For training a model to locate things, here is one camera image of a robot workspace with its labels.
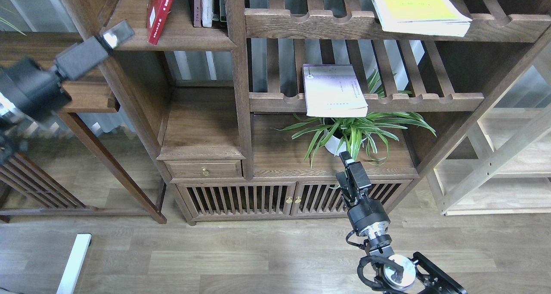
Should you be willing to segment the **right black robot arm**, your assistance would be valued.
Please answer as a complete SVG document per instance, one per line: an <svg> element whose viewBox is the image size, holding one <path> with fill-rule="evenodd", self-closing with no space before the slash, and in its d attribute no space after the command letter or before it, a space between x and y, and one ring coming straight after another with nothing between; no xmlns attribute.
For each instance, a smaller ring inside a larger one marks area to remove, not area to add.
<svg viewBox="0 0 551 294"><path fill-rule="evenodd" d="M403 294L416 280L424 286L424 294L465 294L466 290L419 252L412 257L394 253L387 233L390 219L380 200L368 195L372 184L362 166L350 153L340 153L344 172L336 174L339 190L352 225L351 235L364 237L362 244L353 243L366 252L357 267L359 279L374 291Z"/></svg>

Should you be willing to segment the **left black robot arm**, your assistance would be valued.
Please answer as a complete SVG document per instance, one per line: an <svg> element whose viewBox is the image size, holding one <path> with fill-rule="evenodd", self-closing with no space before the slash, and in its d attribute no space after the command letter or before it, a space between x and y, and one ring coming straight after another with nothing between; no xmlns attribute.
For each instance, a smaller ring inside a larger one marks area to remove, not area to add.
<svg viewBox="0 0 551 294"><path fill-rule="evenodd" d="M57 113L71 101L62 87L63 82L83 77L134 33L127 21L121 21L104 33L59 53L46 70L29 57L1 68L1 163L19 151L20 144L11 140L9 131L25 120L41 123Z"/></svg>

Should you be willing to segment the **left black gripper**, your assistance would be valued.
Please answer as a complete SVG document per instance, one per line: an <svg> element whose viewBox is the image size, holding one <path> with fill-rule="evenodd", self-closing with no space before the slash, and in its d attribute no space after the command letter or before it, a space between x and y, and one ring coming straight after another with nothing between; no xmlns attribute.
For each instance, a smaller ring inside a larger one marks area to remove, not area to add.
<svg viewBox="0 0 551 294"><path fill-rule="evenodd" d="M127 21L122 21L103 34L75 43L55 57L55 72L43 70L31 58L2 67L1 93L20 112L43 123L71 102L61 81L78 80L134 34Z"/></svg>

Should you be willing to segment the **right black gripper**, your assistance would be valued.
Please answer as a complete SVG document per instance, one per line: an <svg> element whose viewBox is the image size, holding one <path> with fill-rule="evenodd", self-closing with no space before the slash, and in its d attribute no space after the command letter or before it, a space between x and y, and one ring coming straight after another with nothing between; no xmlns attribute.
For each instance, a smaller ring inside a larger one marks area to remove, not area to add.
<svg viewBox="0 0 551 294"><path fill-rule="evenodd" d="M386 235L391 221L380 200L368 198L372 184L362 163L354 161L348 151L340 153L339 157L344 171L338 172L336 178L353 227L350 234L368 238Z"/></svg>

